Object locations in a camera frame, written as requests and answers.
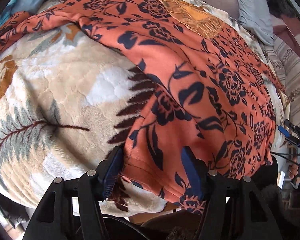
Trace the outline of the light blue pillow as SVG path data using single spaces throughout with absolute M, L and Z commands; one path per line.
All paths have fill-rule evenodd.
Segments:
M 267 0 L 238 0 L 241 26 L 253 33 L 262 43 L 274 43 L 273 26 Z

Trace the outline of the pink patchwork blanket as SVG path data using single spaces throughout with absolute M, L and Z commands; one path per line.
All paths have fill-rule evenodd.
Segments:
M 281 38 L 300 57 L 300 20 L 284 14 L 280 18 L 271 15 L 274 35 Z

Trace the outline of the striped floral quilt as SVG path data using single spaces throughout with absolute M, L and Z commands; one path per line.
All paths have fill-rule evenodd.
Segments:
M 300 125 L 300 57 L 280 37 L 274 36 L 273 46 L 264 46 L 267 60 L 283 85 L 290 105 L 289 120 Z

